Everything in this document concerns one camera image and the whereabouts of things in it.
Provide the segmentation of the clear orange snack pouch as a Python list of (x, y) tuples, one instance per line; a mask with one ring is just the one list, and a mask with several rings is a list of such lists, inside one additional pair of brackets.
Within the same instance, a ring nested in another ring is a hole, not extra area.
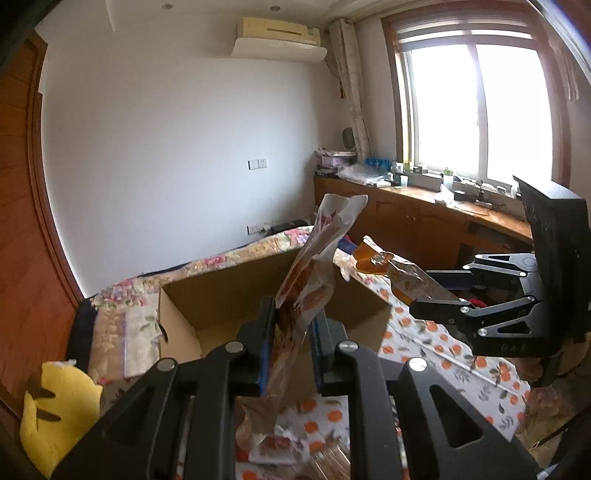
[(363, 237), (363, 242), (353, 252), (353, 258), (356, 260), (356, 271), (387, 277), (394, 296), (407, 305), (424, 299), (457, 300), (418, 265), (382, 249), (369, 236)]

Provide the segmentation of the white orange snack bag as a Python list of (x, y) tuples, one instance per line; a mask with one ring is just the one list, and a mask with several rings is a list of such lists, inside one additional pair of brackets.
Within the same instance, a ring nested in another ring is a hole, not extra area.
[(322, 198), (311, 234), (274, 297), (279, 319), (273, 327), (269, 382), (261, 397), (242, 399), (245, 419), (235, 434), (240, 449), (250, 451), (273, 433), (308, 325), (334, 293), (335, 250), (368, 201), (367, 195)]

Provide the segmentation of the brown sesame bar pack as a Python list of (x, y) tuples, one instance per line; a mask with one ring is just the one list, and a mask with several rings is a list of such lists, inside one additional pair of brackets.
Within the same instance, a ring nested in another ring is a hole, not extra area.
[(339, 445), (325, 445), (311, 453), (308, 472), (311, 479), (351, 480), (351, 460)]

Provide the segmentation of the wooden cabinet counter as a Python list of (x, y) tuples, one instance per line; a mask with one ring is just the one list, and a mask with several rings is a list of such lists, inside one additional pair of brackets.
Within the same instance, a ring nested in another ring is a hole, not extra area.
[(315, 176), (314, 188), (317, 203), (328, 193), (367, 195), (368, 204), (349, 229), (349, 238), (359, 244), (369, 236), (425, 270), (456, 269), (480, 253), (533, 250), (526, 221), (466, 201), (441, 205), (429, 190), (376, 188), (320, 176)]

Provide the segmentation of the orange print bedsheet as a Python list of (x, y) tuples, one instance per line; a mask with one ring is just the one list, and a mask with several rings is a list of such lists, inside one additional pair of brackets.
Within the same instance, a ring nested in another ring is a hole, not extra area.
[[(249, 452), (238, 451), (238, 477), (242, 479), (310, 479), (311, 453), (337, 444), (351, 460), (349, 405), (345, 396), (324, 397), (318, 393), (312, 369), (310, 328), (301, 361), (301, 378), (311, 382), (311, 394), (301, 394), (294, 405), (280, 413), (276, 425), (290, 429), (307, 447), (307, 459), (294, 466), (260, 465), (249, 462)], [(431, 322), (413, 319), (404, 307), (396, 307), (377, 355), (406, 363), (422, 357), (467, 399), (508, 441), (514, 441), (523, 413), (523, 385), (503, 361), (475, 358)]]

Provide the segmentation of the yellow plush toy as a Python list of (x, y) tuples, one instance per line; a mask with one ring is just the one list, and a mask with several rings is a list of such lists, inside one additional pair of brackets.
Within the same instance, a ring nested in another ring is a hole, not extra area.
[(20, 441), (40, 474), (50, 478), (59, 462), (100, 417), (102, 387), (74, 360), (49, 361), (29, 379)]

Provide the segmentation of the red white snack packet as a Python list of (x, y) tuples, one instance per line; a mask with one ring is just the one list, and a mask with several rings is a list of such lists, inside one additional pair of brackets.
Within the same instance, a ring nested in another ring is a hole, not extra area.
[(273, 433), (249, 452), (249, 462), (294, 466), (303, 463), (307, 455), (307, 447), (293, 431), (276, 425)]

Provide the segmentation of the brown cardboard box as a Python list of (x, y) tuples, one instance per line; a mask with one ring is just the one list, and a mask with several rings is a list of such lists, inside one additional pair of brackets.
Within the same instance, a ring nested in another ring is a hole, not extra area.
[[(160, 288), (160, 356), (183, 365), (238, 340), (239, 329), (266, 311), (297, 256), (291, 250), (201, 273)], [(392, 305), (362, 280), (345, 279), (334, 266), (335, 290), (325, 317), (342, 323), (349, 339), (378, 352)]]

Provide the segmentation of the wooden wardrobe door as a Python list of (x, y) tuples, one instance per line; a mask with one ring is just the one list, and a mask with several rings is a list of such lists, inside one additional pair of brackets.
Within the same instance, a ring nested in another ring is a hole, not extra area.
[(82, 294), (55, 227), (42, 161), (40, 77), (32, 33), (1, 75), (1, 406), (22, 414), (29, 377), (63, 360)]

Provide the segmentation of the patterned curtain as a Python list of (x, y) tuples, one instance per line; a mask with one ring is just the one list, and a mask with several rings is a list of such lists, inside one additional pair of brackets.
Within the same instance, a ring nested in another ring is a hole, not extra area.
[(372, 146), (365, 114), (363, 114), (363, 71), (356, 29), (346, 19), (339, 18), (329, 24), (329, 36), (339, 80), (349, 108), (358, 162), (363, 163), (372, 155)]

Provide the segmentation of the white air conditioner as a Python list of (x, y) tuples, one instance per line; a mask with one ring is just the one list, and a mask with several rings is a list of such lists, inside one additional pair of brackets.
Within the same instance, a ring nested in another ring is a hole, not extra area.
[(328, 49), (318, 28), (293, 22), (243, 17), (236, 26), (233, 58), (320, 63)]

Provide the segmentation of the window with wooden frame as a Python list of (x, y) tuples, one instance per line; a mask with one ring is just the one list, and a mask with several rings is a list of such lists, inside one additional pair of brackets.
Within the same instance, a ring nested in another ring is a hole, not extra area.
[(569, 62), (533, 6), (442, 1), (381, 23), (399, 160), (502, 188), (569, 185)]

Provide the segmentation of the white wall socket strip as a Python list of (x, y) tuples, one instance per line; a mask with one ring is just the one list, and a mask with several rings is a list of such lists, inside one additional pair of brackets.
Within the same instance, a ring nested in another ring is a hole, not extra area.
[(247, 225), (246, 232), (249, 235), (266, 234), (272, 231), (276, 225), (277, 223), (274, 221)]

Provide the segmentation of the white wall switch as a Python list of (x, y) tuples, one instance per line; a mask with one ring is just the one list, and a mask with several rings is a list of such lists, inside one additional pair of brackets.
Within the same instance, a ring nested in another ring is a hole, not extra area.
[(247, 165), (249, 165), (249, 170), (266, 169), (267, 160), (266, 158), (252, 159), (247, 161)]

